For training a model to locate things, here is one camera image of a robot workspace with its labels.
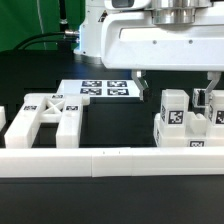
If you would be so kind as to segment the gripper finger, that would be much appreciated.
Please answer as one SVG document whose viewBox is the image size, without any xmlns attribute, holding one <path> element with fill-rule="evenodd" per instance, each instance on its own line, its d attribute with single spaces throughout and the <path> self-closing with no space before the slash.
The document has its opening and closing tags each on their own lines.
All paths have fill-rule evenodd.
<svg viewBox="0 0 224 224">
<path fill-rule="evenodd" d="M 210 101 L 210 93 L 216 87 L 218 82 L 220 81 L 221 73 L 214 71 L 207 73 L 207 79 L 210 81 L 206 89 L 201 89 L 199 91 L 199 105 L 207 106 Z"/>
</svg>

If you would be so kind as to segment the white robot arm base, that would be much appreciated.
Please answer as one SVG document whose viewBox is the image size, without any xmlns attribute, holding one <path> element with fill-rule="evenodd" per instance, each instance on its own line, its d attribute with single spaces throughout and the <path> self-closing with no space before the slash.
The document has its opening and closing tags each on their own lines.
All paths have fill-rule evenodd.
<svg viewBox="0 0 224 224">
<path fill-rule="evenodd" d="M 79 26 L 79 42 L 74 49 L 77 61 L 101 64 L 101 32 L 108 15 L 104 0 L 85 0 L 85 18 Z"/>
</svg>

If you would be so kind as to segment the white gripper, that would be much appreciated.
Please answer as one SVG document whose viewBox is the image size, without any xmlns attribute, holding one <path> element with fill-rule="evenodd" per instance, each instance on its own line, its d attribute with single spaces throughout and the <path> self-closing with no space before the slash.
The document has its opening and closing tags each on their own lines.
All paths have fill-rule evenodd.
<svg viewBox="0 0 224 224">
<path fill-rule="evenodd" d="M 101 58 L 111 69 L 132 69 L 139 98 L 151 91 L 145 70 L 224 71 L 224 13 L 202 11 L 193 24 L 154 25 L 146 12 L 107 16 Z"/>
</svg>

